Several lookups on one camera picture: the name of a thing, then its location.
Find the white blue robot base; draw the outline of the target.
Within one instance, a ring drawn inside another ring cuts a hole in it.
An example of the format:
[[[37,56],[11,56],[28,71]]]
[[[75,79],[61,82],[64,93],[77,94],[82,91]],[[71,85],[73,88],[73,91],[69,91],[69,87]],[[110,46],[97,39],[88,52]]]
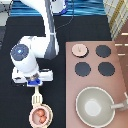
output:
[[[67,12],[67,0],[51,0],[54,15],[62,15]]]

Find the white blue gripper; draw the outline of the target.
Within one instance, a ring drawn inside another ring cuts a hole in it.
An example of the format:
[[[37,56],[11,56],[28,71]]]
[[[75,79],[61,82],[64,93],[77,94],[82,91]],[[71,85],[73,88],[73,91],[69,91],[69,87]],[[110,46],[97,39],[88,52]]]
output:
[[[50,69],[42,69],[35,74],[26,76],[16,67],[13,68],[12,80],[16,85],[26,87],[42,86],[44,82],[53,80],[53,71]]]

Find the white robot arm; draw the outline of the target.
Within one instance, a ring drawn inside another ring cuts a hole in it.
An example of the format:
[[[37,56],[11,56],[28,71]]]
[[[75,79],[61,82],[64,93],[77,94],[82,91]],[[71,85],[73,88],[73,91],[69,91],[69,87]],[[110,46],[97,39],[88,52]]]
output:
[[[53,21],[50,0],[20,0],[37,10],[44,21],[45,36],[23,36],[11,49],[10,56],[14,64],[12,80],[26,83],[28,87],[42,86],[44,81],[53,80],[50,69],[39,69],[37,58],[52,60],[59,52],[59,45]]]

